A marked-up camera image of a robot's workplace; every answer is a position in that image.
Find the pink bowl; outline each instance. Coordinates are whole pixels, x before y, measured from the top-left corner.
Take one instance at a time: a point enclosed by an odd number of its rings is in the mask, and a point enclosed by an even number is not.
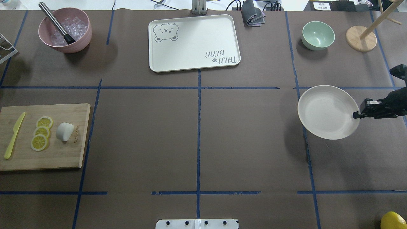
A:
[[[78,17],[83,22],[88,23],[88,29],[86,30],[83,37],[72,44],[68,44],[65,46],[53,46],[51,36],[53,35],[56,28],[54,24],[52,24],[51,20],[45,17],[39,24],[38,28],[39,38],[42,42],[44,42],[44,44],[63,53],[76,53],[88,46],[88,44],[90,43],[90,39],[92,38],[92,26],[90,25],[89,17],[85,12],[77,8],[62,8],[55,10],[53,14],[60,23],[64,22],[66,18]]]

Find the plastic knife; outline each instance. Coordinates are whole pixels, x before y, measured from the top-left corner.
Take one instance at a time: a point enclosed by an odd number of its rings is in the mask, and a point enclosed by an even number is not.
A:
[[[14,134],[10,140],[9,146],[6,149],[6,153],[4,154],[4,159],[9,159],[11,157],[11,152],[13,151],[15,138],[17,137],[17,133],[18,133],[18,130],[20,129],[21,123],[23,122],[24,116],[25,116],[25,112],[23,112],[20,115],[20,117],[17,119],[17,121],[14,124],[14,127],[13,127]]]

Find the metal muddler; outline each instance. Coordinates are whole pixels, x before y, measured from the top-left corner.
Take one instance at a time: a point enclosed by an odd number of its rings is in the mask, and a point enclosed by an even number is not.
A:
[[[75,39],[72,38],[71,35],[69,35],[66,30],[63,28],[63,26],[59,23],[59,21],[55,18],[55,16],[51,13],[50,9],[48,9],[47,5],[45,3],[40,2],[38,6],[41,8],[41,10],[44,12],[45,15],[52,21],[52,24],[55,25],[55,27],[58,29],[58,31],[63,35],[63,38],[65,39],[67,44],[72,44],[75,42]]]

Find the lemon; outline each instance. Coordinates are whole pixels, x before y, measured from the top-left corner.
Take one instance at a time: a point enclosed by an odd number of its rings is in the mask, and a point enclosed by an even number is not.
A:
[[[48,139],[43,134],[35,135],[31,140],[31,148],[35,151],[41,151],[48,146]]]
[[[54,124],[54,121],[52,120],[51,117],[48,117],[48,116],[41,117],[41,118],[37,121],[37,127],[39,127],[39,126],[46,126],[48,129],[51,129],[51,127],[52,127],[53,124]]]
[[[390,211],[380,220],[380,229],[407,229],[407,224],[399,214]]]
[[[34,130],[34,136],[39,135],[39,134],[43,134],[46,138],[49,138],[51,132],[50,132],[50,129],[48,129],[48,127],[39,126]]]

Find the bear illustration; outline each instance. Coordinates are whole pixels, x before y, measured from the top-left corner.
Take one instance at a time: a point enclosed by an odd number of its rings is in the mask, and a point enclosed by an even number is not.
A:
[[[168,39],[176,41],[178,39],[178,26],[175,24],[175,22],[168,24],[156,24],[153,28],[153,32],[155,33],[154,40],[156,42],[161,42],[162,40]]]

